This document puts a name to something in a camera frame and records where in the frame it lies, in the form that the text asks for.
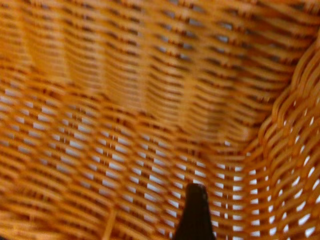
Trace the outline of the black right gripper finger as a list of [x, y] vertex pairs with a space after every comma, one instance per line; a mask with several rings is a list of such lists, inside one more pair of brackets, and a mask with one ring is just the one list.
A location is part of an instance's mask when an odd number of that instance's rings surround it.
[[202, 184], [190, 183], [186, 188], [185, 206], [174, 240], [215, 240], [208, 194]]

